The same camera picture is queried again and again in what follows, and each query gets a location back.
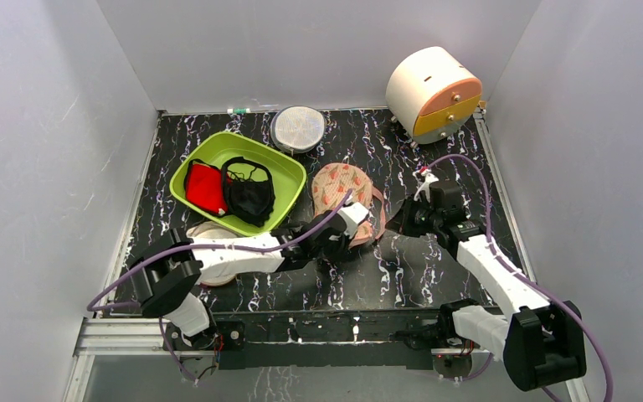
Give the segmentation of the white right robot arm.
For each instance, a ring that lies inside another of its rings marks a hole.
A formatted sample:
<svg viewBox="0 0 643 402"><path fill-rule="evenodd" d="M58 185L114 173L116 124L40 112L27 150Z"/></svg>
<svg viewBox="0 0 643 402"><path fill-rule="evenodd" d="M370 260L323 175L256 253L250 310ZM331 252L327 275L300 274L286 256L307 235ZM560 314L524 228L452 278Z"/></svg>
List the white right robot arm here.
<svg viewBox="0 0 643 402"><path fill-rule="evenodd" d="M429 174L385 228L409 237L435 235L439 246L485 287L500 313L470 298L454 301L440 307L436 323L397 331L392 338L427 348L471 341L499 358L522 391L584 376L584 334L577 308L570 305L564 311L531 288L523 273L492 249L485 227L466 216L461 200L457 184Z"/></svg>

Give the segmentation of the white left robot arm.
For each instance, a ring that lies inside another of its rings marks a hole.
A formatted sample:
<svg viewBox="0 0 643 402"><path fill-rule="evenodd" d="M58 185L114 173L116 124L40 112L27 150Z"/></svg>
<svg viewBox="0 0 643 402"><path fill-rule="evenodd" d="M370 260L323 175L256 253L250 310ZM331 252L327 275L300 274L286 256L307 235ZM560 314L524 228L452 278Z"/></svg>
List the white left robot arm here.
<svg viewBox="0 0 643 402"><path fill-rule="evenodd" d="M192 290L206 282L244 273L276 273L304 268L316 258L348 249L365 222L341 216L316 218L298 228L275 229L253 237L193 239L168 231L130 267L141 314L169 320L195 348L207 348L217 331L209 308Z"/></svg>

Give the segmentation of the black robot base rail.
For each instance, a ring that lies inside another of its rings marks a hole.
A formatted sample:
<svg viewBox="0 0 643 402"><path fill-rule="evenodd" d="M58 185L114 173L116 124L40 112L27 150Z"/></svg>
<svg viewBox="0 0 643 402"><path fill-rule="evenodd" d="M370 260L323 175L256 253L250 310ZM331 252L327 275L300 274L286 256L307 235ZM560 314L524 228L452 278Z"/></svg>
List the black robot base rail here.
<svg viewBox="0 0 643 402"><path fill-rule="evenodd" d="M440 334L436 309L217 312L204 333L161 326L162 349L190 379L273 366L401 367L455 382L488 368L487 351Z"/></svg>

